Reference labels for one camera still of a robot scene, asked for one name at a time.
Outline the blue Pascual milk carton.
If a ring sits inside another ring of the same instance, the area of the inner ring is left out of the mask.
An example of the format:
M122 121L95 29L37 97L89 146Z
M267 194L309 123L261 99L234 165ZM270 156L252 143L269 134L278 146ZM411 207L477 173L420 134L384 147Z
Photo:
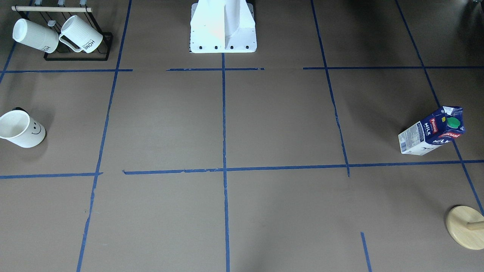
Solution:
M464 133L463 108L442 106L398 135L400 152L422 156Z

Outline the white smiley face mug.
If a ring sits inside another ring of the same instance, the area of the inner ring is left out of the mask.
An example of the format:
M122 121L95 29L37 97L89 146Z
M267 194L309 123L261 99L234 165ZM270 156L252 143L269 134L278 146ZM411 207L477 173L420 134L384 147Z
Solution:
M21 107L15 107L0 117L0 137L17 146L32 148L39 145L47 130Z

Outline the white ribbed mug outer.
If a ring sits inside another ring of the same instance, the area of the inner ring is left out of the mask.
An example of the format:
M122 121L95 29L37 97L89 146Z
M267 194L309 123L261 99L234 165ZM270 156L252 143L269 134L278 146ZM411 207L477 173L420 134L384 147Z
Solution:
M59 44L59 35L54 30L26 19L19 19L12 30L14 41L45 53L53 53Z

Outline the round wooden stand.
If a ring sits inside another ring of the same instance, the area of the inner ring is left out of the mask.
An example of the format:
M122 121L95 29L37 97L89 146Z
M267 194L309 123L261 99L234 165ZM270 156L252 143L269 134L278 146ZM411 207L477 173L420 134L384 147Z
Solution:
M484 248L484 217L469 206L455 206L447 214L446 227L451 237L471 250Z

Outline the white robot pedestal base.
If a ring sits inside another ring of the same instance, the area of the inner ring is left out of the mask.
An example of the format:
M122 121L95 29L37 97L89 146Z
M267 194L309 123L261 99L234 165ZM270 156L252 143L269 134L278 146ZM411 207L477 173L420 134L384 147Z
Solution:
M254 7L245 0L199 0L191 6L189 50L195 54L253 53Z

